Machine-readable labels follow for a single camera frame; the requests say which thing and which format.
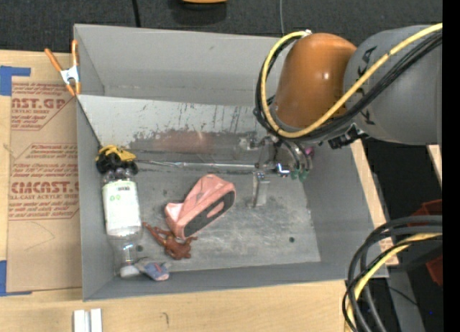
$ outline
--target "blue tape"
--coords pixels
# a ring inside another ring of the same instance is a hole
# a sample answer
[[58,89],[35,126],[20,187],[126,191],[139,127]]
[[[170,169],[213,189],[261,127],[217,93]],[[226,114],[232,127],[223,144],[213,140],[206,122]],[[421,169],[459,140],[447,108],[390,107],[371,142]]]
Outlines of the blue tape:
[[8,295],[28,295],[30,292],[6,292],[6,260],[0,261],[0,297]]
[[12,76],[30,76],[30,68],[0,66],[0,96],[12,94]]

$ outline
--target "bottle cap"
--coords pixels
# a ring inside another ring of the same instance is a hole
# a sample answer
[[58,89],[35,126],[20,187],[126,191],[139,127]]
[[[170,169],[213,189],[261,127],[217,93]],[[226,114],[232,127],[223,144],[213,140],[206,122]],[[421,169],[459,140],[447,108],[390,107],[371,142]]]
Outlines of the bottle cap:
[[140,271],[134,265],[124,266],[120,269],[120,276],[122,278],[128,278],[137,275],[140,275]]

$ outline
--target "plastic bottle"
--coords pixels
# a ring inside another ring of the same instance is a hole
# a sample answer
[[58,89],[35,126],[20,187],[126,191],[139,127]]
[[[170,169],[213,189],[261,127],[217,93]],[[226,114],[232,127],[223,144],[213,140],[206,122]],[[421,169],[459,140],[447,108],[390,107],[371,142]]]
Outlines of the plastic bottle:
[[139,274],[137,244],[142,237],[142,221],[137,184],[131,169],[109,170],[102,180],[106,233],[114,250],[114,271],[123,278]]

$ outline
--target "black floor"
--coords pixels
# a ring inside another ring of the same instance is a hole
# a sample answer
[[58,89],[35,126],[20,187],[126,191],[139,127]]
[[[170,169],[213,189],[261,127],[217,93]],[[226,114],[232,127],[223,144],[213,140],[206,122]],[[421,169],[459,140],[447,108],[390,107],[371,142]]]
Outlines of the black floor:
[[[0,0],[0,48],[68,52],[75,23],[135,27],[131,1]],[[177,0],[138,0],[138,5],[146,28],[274,37],[282,29],[287,33],[308,28],[341,35],[355,45],[385,29],[443,21],[443,0],[230,0],[205,11],[186,8]],[[375,140],[366,141],[365,147],[390,218],[410,215],[424,201],[441,197],[425,147]],[[410,276],[426,330],[442,331],[443,290],[424,269]]]

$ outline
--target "wooden table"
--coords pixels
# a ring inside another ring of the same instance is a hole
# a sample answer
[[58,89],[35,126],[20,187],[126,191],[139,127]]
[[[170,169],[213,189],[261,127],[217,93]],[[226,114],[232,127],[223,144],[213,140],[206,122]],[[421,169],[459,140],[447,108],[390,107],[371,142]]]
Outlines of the wooden table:
[[[58,55],[63,67],[70,61]],[[42,52],[1,51],[0,65],[47,63]],[[40,73],[35,68],[33,73]],[[0,260],[6,259],[11,98],[0,96]],[[382,207],[361,142],[352,145],[375,225]],[[2,331],[71,331],[74,310],[101,308],[110,331],[342,331],[343,281],[84,303],[80,288],[0,298]]]

